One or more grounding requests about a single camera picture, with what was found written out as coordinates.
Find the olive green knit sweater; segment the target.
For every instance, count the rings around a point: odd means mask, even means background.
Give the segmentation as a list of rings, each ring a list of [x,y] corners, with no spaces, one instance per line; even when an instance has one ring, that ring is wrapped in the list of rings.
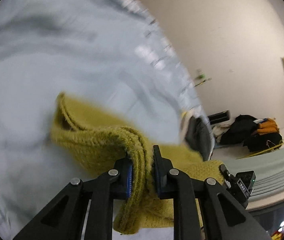
[[[109,171],[128,156],[133,162],[133,189],[113,222],[115,231],[131,235],[140,228],[173,226],[173,201],[157,197],[152,178],[151,142],[130,124],[107,111],[61,92],[50,132],[92,176]]]

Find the pile of dark clothes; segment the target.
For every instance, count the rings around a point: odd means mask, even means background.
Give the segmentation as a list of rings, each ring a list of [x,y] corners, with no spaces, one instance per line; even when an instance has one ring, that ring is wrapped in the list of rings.
[[[231,124],[213,127],[219,146],[241,144],[249,152],[277,149],[283,143],[277,122],[271,118],[257,119],[251,115],[239,115]]]

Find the dark grey folded garment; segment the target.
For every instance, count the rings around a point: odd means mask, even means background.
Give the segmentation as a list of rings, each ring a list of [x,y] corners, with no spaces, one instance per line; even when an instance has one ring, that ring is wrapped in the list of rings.
[[[185,141],[192,150],[201,154],[204,161],[210,159],[211,137],[201,118],[195,118],[194,116],[190,118]]]

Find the beige folded garment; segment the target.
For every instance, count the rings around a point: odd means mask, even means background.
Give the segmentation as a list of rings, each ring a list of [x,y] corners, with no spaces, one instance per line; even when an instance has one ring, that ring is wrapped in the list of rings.
[[[194,116],[194,110],[190,109],[186,112],[182,113],[182,117],[181,117],[181,123],[180,123],[180,128],[179,128],[179,138],[180,141],[183,142],[186,136],[186,133],[188,131],[188,127],[189,127],[189,121],[191,119],[191,117]]]

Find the light blue floral duvet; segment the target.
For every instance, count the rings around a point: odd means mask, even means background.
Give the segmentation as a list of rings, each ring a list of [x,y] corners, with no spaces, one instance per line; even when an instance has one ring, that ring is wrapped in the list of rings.
[[[0,1],[0,237],[12,239],[71,178],[49,140],[56,98],[84,98],[158,143],[181,113],[205,112],[157,21],[138,0]]]

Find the wall power socket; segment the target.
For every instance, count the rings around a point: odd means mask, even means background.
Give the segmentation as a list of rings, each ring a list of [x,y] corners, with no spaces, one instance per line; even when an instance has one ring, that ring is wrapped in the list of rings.
[[[206,82],[209,82],[212,80],[212,78],[210,77],[206,77],[206,75],[204,74],[204,72],[201,69],[197,70],[197,76],[195,78],[196,81],[198,81],[197,84],[195,84],[195,87],[198,87],[200,85],[203,85]]]

